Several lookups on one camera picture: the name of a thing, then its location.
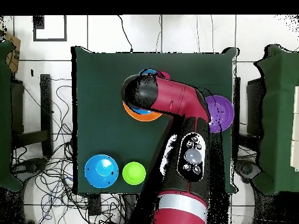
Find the white stripe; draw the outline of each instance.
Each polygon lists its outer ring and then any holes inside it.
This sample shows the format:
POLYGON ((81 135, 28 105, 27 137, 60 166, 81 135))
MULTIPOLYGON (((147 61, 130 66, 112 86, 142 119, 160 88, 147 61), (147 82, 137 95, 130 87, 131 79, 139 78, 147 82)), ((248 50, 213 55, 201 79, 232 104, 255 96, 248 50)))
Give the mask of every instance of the white stripe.
POLYGON ((168 155, 170 153, 170 151, 173 149, 172 143, 176 141, 176 135, 172 135, 166 145, 164 154, 163 154, 163 158, 162 158, 162 162, 160 165, 160 172, 163 174, 163 176, 165 175, 165 166, 168 164, 168 155))
POLYGON ((178 209, 194 214, 206 222, 207 208, 202 202, 182 194, 163 194, 159 197, 159 209, 178 209))

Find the green bowl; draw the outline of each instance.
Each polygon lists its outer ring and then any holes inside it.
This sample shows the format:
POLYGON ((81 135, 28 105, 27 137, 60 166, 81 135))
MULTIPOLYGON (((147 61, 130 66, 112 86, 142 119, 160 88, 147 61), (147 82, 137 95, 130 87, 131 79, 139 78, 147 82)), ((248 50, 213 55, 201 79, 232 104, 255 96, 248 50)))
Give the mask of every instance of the green bowl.
POLYGON ((144 166, 138 162, 130 162, 123 169, 124 181, 132 186, 141 184, 146 175, 144 166))

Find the orange bowl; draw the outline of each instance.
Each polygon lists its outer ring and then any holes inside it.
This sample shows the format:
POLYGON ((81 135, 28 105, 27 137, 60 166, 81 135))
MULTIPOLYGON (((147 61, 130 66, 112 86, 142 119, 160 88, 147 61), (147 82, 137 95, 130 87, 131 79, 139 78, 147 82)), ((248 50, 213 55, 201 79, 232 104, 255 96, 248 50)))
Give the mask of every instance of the orange bowl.
POLYGON ((123 102, 123 105, 124 105, 124 109, 126 110, 126 112, 132 118, 135 118, 138 121, 149 122, 149 121, 156 120, 158 117, 160 117, 162 115, 162 113, 156 113, 154 111, 152 111, 149 114, 138 114, 138 113, 135 113, 134 111, 132 111, 124 102, 123 102))

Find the green mat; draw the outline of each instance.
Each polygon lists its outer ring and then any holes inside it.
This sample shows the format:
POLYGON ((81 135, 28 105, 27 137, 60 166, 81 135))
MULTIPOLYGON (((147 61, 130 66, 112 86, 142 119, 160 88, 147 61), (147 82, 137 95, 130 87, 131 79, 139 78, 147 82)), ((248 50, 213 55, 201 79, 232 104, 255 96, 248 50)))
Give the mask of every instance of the green mat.
POLYGON ((265 79, 262 104, 264 137, 259 165, 263 173, 253 183, 265 195, 277 191, 299 192, 299 172, 290 166, 295 87, 299 85, 299 53, 281 46, 266 47, 256 63, 265 79))
POLYGON ((15 49, 8 41, 0 42, 0 187, 19 191, 23 184, 9 170, 12 157, 11 70, 6 56, 15 49))
MULTIPOLYGON (((175 81, 207 88, 231 100, 232 62, 237 52, 228 48, 222 54, 106 54, 81 47, 72 49, 77 68, 78 116, 74 122, 78 122, 78 193, 139 193, 142 184, 127 184, 122 169, 133 161, 147 171, 151 169, 152 156, 170 118, 163 115, 155 121, 140 122, 130 117, 121 100, 121 85, 127 77, 153 68, 166 71, 175 81), (119 166, 117 181, 105 189, 92 187, 84 176, 85 163, 97 154, 111 156, 119 166)), ((230 184, 231 129, 222 137, 226 190, 234 193, 235 187, 230 184)))

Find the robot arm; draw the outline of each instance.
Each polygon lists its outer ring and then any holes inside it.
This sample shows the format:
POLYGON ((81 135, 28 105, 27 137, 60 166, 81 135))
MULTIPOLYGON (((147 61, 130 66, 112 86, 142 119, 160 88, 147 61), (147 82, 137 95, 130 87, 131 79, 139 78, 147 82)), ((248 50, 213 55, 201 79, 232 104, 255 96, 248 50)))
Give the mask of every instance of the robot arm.
POLYGON ((210 115, 204 97, 189 85, 151 74, 127 78, 121 95, 130 108, 173 117, 177 139, 168 158, 154 224, 206 224, 210 115))

